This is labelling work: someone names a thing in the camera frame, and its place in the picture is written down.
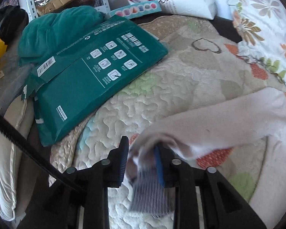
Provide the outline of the pale pink zip cardigan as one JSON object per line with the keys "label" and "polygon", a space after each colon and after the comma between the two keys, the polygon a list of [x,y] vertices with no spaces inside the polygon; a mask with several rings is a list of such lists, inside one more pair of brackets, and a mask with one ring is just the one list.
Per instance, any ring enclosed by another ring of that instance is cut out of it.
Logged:
{"label": "pale pink zip cardigan", "polygon": [[286,93],[267,87],[213,106],[164,118],[145,129],[132,144],[128,179],[155,166],[153,147],[163,142],[184,160],[214,150],[267,138],[266,158],[250,206],[267,228],[286,212]]}

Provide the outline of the cream cushion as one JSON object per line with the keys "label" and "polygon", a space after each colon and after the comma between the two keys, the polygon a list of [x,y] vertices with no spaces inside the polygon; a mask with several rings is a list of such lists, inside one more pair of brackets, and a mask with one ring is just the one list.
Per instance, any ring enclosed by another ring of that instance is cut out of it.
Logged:
{"label": "cream cushion", "polygon": [[[32,101],[20,96],[9,105],[4,118],[27,138],[34,120]],[[16,187],[22,152],[0,134],[0,216],[6,221],[15,219]]]}

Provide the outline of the green flat cardboard package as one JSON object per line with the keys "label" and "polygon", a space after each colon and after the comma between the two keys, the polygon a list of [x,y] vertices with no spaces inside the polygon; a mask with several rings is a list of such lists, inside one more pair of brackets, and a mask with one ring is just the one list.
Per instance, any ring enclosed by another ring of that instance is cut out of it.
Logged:
{"label": "green flat cardboard package", "polygon": [[116,15],[34,68],[23,97],[33,99],[42,145],[61,141],[167,53],[153,35]]}

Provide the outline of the quilted heart pattern bedspread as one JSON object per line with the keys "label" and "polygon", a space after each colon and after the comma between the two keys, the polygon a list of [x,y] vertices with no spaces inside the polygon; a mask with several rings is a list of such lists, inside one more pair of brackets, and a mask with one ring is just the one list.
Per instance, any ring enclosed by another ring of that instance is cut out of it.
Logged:
{"label": "quilted heart pattern bedspread", "polygon": [[[172,15],[142,28],[159,38],[168,54],[109,98],[62,141],[51,148],[51,164],[63,172],[93,166],[119,145],[164,118],[258,92],[286,87],[264,69],[237,57],[237,46],[219,35],[207,20]],[[249,203],[261,176],[268,139],[214,150],[191,166],[215,167]],[[139,171],[119,188],[108,190],[111,228],[172,228],[174,191],[157,183],[155,166]]]}

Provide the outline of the teal green folded garment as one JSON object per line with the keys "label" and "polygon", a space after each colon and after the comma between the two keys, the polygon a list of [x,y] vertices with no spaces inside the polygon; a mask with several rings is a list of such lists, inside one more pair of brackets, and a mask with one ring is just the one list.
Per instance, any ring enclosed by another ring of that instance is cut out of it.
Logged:
{"label": "teal green folded garment", "polygon": [[32,20],[18,44],[19,66],[40,65],[56,52],[73,43],[91,28],[103,23],[105,14],[91,6],[65,9]]}

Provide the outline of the light blue long toy box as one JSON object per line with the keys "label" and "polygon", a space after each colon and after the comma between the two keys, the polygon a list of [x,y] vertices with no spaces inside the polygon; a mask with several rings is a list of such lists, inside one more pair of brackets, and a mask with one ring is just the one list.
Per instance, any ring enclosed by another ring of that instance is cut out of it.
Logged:
{"label": "light blue long toy box", "polygon": [[142,17],[144,15],[150,15],[157,12],[162,12],[161,6],[158,1],[146,1],[140,3],[134,3],[131,5],[127,5],[115,10],[110,11],[107,14],[108,18],[117,15],[119,17],[123,17],[126,19],[134,19],[138,17]]}

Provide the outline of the floral white pillow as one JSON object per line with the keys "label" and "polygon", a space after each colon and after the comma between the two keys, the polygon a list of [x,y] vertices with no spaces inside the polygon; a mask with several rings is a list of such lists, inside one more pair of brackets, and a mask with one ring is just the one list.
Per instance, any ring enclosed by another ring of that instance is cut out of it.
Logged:
{"label": "floral white pillow", "polygon": [[238,55],[261,64],[286,85],[286,9],[280,0],[227,0],[242,40]]}

